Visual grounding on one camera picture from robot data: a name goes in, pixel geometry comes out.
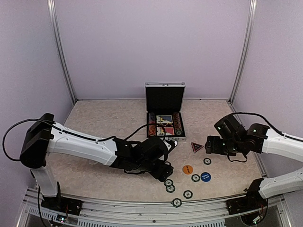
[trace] blue circle token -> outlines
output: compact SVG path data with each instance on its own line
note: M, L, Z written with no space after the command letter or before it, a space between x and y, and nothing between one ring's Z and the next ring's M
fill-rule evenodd
M212 176L210 176L210 174L207 172L204 172L201 174L201 180L203 182L209 182L211 178L212 178Z

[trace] beige floor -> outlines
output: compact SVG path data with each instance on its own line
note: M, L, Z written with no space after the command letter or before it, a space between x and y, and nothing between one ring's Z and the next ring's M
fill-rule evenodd
M243 193L252 180L260 178L254 156L248 155L247 163L229 162L227 157L207 155L202 149L193 153L190 142L205 144L208 135L218 135L214 124L231 111L225 101L184 100L182 117L187 135L170 153L168 161L174 166L169 178L176 190L168 193L163 183L149 174L127 175L122 170L102 164L89 165L86 159L51 154L48 161L63 193L120 201L185 201L183 192L191 190L190 200L201 200ZM66 126L91 135L125 138L146 123L145 100L78 101ZM145 140L146 130L141 130L134 140ZM209 157L211 165L203 163ZM182 172L184 165L191 165L194 174L209 172L210 182L191 180L191 175Z

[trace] green poker chip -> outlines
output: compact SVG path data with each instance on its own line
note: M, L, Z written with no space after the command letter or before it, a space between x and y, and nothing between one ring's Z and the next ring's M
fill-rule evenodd
M204 162L205 165L210 165L212 163L212 161L210 160L210 158L207 158L207 157L204 158L203 162Z
M174 182L170 179L167 179L166 181L164 181L164 185L166 187L172 186L174 184Z
M182 200L179 199L179 198L175 198L175 199L172 201L172 205L173 205L174 207L179 207L179 206L182 205Z
M183 192L183 196L184 196L185 199L189 200L193 197L193 192L190 191L190 190L186 190L186 191Z
M173 185L171 185L171 186L167 186L166 187L166 191L168 192L168 193L173 193L174 191L175 191L175 186L173 186Z
M198 182L200 180L200 176L198 174L194 174L191 176L191 180L193 182Z

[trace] metal frame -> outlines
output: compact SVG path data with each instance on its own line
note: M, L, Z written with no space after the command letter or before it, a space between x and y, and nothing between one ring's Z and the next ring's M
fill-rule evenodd
M59 32L59 25L58 25L58 20L57 20L57 15L56 15L55 1L47 0L47 2L48 2L48 10L49 10L50 18L51 18L51 23L53 25L53 33L55 36L58 55L60 58L62 69L63 69L64 79L66 82L66 86L67 86L69 95L71 97L72 104L75 105L77 102L77 98L76 98L74 88L73 88L73 85L71 82L71 77L70 77L68 69L67 69L67 64L66 64L66 60L65 60L65 56L64 56L64 52L63 52L63 47L62 47L60 32Z
M127 202L91 199L79 196L64 195L83 201L80 216L69 215L69 226L197 226L207 223L224 222L226 218L239 216L229 215L225 201L233 197L213 200L184 201L182 206L174 208L171 202ZM276 196L269 200L269 206L277 206L283 227L291 227L290 216L284 198ZM46 219L56 217L58 213L41 208ZM17 227L24 227L29 215L38 216L37 190L29 188L22 203L21 215Z
M252 34L252 28L255 20L256 8L257 8L257 0L250 0L250 11L249 11L248 21L246 26L244 45L241 53L240 63L237 70L236 80L232 88L231 96L229 98L230 103L233 103L235 100L240 85L241 77L243 75L243 69L249 49L250 37Z

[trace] case lid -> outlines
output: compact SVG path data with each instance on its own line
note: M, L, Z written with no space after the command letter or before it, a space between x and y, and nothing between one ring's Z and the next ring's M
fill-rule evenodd
M145 83L147 112L180 112L185 83Z

